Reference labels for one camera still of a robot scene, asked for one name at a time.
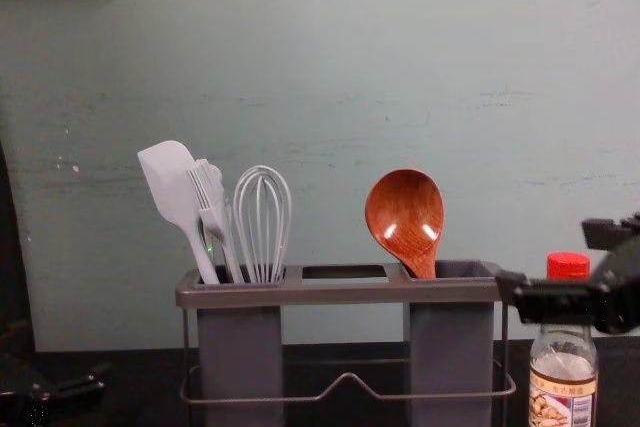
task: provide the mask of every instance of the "dark table surface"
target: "dark table surface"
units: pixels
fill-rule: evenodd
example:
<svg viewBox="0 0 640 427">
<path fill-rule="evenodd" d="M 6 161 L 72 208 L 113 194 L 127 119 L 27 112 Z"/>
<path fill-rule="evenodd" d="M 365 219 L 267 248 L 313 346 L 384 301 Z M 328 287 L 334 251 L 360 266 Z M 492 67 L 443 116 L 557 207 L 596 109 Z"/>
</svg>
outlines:
<svg viewBox="0 0 640 427">
<path fill-rule="evenodd" d="M 600 359 L 598 426 L 640 425 L 640 339 L 635 337 L 597 339 Z M 510 373 L 518 385 L 509 400 L 508 422 L 525 426 L 528 408 L 529 341 L 510 342 Z M 401 344 L 357 344 L 355 346 L 288 346 L 285 348 L 285 390 L 288 394 L 318 393 L 345 370 L 336 363 L 304 369 L 303 360 L 320 358 L 400 357 Z M 186 426 L 186 409 L 178 397 L 183 375 L 182 350 L 144 350 L 83 353 L 40 353 L 32 364 L 50 380 L 82 375 L 93 365 L 110 362 L 107 390 L 101 407 L 91 414 L 56 425 L 160 427 Z M 403 385 L 400 364 L 357 367 L 367 381 L 386 392 L 400 391 Z M 367 426 L 406 425 L 401 403 L 381 405 L 355 385 L 345 384 L 319 405 L 287 409 L 287 426 Z"/>
</svg>

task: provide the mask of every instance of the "wooden ladle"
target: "wooden ladle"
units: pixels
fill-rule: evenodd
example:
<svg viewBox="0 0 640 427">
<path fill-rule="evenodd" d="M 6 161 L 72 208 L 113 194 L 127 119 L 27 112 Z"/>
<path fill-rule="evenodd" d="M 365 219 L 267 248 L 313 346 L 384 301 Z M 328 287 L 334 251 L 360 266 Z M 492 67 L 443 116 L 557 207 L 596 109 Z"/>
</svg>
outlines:
<svg viewBox="0 0 640 427">
<path fill-rule="evenodd" d="M 376 241 L 416 277 L 435 278 L 444 205 L 427 174 L 413 169 L 386 174 L 369 192 L 365 218 Z"/>
</svg>

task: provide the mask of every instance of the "white whisk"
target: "white whisk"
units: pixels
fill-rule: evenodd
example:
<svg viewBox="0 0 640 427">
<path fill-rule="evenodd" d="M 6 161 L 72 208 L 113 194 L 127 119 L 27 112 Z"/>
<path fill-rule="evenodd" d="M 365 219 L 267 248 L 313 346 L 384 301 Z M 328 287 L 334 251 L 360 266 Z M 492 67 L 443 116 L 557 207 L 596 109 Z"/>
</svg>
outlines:
<svg viewBox="0 0 640 427">
<path fill-rule="evenodd" d="M 233 220 L 251 282 L 278 282 L 291 228 L 291 192 L 284 177 L 265 165 L 242 174 Z"/>
</svg>

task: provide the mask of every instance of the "gray utensil holder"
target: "gray utensil holder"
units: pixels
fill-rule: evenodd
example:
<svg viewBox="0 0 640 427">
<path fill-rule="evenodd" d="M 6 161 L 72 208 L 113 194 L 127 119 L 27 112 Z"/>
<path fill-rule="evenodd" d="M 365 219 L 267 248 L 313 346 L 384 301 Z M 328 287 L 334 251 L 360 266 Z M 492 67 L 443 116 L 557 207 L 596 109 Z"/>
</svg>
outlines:
<svg viewBox="0 0 640 427">
<path fill-rule="evenodd" d="M 501 390 L 493 387 L 493 311 L 499 293 L 495 264 L 438 261 L 437 279 L 412 278 L 400 264 L 290 266 L 273 284 L 204 285 L 197 271 L 176 287 L 183 309 L 185 384 L 181 397 L 205 409 L 206 427 L 283 427 L 284 404 L 322 401 L 351 380 L 380 401 L 405 401 L 411 427 L 490 427 L 492 398 L 515 391 L 507 373 L 506 306 L 502 310 Z M 386 282 L 306 283 L 317 278 L 385 277 Z M 406 392 L 379 394 L 351 372 L 312 397 L 283 397 L 280 307 L 403 303 Z M 197 311 L 202 399 L 192 398 L 188 311 Z"/>
</svg>

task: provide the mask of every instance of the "painted wall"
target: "painted wall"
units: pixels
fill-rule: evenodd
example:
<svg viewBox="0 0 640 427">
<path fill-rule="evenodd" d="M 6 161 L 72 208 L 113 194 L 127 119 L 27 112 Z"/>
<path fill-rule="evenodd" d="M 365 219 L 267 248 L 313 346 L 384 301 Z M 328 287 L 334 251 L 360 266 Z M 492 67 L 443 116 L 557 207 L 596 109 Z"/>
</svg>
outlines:
<svg viewBox="0 0 640 427">
<path fill-rule="evenodd" d="M 177 346 L 193 267 L 136 152 L 294 192 L 292 263 L 390 257 L 369 187 L 428 171 L 442 258 L 542 275 L 640 188 L 640 0 L 0 0 L 0 134 L 40 350 Z M 517 322 L 517 337 L 530 329 Z M 399 340 L 399 306 L 288 310 L 285 340 Z"/>
</svg>

